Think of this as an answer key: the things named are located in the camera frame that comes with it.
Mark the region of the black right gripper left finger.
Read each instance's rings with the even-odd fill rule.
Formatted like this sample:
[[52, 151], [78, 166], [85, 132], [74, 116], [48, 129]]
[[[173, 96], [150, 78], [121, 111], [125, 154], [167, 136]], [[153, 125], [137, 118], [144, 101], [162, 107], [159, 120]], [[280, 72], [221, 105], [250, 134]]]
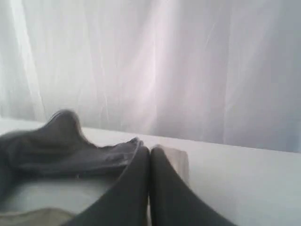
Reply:
[[65, 226], [146, 226], [150, 152], [141, 146], [116, 183]]

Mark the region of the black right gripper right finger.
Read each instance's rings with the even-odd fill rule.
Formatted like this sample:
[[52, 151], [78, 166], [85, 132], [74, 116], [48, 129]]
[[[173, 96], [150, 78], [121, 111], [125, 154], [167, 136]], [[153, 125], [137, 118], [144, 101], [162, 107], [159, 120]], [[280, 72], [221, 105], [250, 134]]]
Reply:
[[163, 148], [150, 153], [150, 214], [153, 226], [233, 226], [180, 178]]

